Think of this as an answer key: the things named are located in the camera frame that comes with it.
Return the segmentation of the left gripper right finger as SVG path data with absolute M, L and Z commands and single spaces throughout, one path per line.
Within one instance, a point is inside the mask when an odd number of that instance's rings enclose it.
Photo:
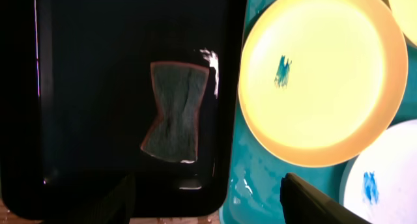
M 294 173 L 281 180 L 286 224 L 370 224 Z

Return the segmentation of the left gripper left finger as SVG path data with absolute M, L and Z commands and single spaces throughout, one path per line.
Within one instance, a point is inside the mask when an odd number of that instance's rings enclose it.
M 42 224 L 129 224 L 135 202 L 136 179 L 127 175 L 102 198 L 45 219 Z

